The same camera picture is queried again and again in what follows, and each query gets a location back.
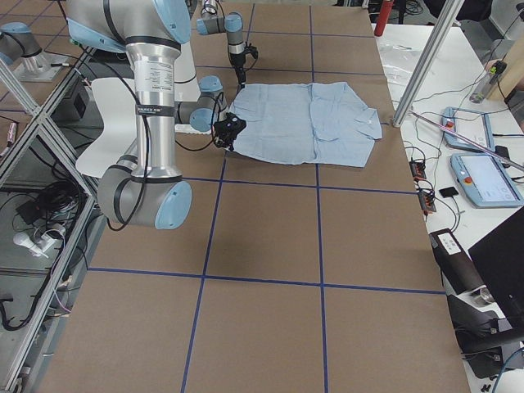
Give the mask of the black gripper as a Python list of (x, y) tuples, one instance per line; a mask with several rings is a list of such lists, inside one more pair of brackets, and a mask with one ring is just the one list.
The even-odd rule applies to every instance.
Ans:
[(244, 89), (246, 86), (246, 56), (251, 55), (255, 61), (258, 60), (258, 49), (254, 45), (228, 45), (228, 59), (237, 76), (237, 88)]
[(246, 121), (229, 112), (222, 121), (214, 123), (213, 144), (217, 148), (233, 151), (238, 134), (245, 128)]

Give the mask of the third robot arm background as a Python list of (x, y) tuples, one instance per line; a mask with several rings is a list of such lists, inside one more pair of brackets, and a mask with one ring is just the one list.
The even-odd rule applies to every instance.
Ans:
[(29, 26), (9, 22), (1, 26), (1, 60), (8, 66), (20, 58), (31, 58), (43, 51)]

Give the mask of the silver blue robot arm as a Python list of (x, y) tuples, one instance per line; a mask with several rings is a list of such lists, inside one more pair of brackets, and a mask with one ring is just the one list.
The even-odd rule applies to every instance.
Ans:
[(228, 60), (235, 71), (239, 93), (246, 86), (246, 72), (259, 58), (257, 47), (244, 39), (242, 15), (236, 11), (226, 15), (219, 1), (202, 1), (196, 29), (200, 35), (226, 34)]
[(115, 231), (129, 224), (175, 229), (192, 203), (175, 164), (175, 126), (210, 133), (232, 149), (246, 122), (233, 114), (219, 78), (197, 79), (192, 63), (189, 1), (71, 1), (70, 36), (83, 45), (123, 53), (134, 83), (137, 137), (102, 175), (97, 202)]

